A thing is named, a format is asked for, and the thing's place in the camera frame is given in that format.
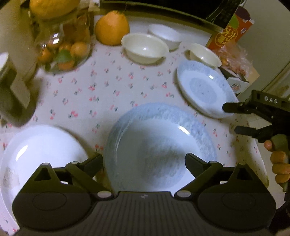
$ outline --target glass bowl of fruit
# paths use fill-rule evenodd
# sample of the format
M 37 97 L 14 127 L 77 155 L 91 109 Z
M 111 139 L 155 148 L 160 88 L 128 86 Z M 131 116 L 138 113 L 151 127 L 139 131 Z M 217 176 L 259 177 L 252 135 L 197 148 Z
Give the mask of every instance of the glass bowl of fruit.
M 58 74 L 75 69 L 90 53 L 87 16 L 77 11 L 52 20 L 39 20 L 40 33 L 35 39 L 37 62 L 46 72 Z

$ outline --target hand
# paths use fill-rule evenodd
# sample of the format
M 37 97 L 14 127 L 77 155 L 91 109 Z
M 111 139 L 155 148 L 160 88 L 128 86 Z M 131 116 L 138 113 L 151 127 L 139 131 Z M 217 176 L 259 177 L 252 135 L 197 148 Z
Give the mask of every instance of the hand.
M 276 174 L 276 182 L 287 182 L 290 178 L 290 164 L 283 163 L 285 158 L 287 158 L 285 152 L 274 151 L 272 142 L 270 140 L 264 142 L 264 147 L 268 151 L 272 152 L 270 159 L 273 164 L 272 171 L 274 174 Z

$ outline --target plastic bag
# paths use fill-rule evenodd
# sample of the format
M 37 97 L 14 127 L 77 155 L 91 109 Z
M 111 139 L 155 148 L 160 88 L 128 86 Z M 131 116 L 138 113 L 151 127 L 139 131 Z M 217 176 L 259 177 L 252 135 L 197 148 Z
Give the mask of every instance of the plastic bag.
M 252 69 L 252 63 L 246 58 L 247 51 L 234 40 L 227 42 L 223 47 L 214 50 L 214 52 L 222 61 L 222 67 L 243 75 L 245 78 L 248 77 Z

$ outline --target bowl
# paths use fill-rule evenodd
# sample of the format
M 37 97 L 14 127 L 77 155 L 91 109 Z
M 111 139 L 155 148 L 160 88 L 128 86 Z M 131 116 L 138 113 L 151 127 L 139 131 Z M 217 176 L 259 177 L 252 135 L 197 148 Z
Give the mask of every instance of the bowl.
M 211 68 L 220 67 L 220 58 L 210 49 L 197 43 L 190 44 L 189 56 L 191 60 L 199 61 Z
M 140 64 L 152 64 L 165 57 L 169 48 L 161 39 L 144 33 L 130 33 L 122 38 L 127 56 Z
M 180 33 L 168 26 L 161 24 L 149 25 L 148 34 L 156 36 L 165 42 L 170 51 L 178 48 L 182 40 Z
M 194 179 L 185 166 L 187 153 L 205 162 L 218 160 L 210 135 L 193 114 L 147 103 L 125 113 L 113 126 L 104 161 L 114 192 L 170 191 L 174 196 Z

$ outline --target lime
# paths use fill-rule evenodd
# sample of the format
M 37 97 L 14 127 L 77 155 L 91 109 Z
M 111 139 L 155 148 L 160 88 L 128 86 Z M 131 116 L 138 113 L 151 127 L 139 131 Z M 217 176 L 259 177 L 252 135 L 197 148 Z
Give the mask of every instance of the lime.
M 73 58 L 72 58 L 72 55 L 70 54 L 70 51 L 69 50 L 61 50 L 55 57 L 55 61 L 57 63 L 67 63 L 69 61 L 71 61 Z

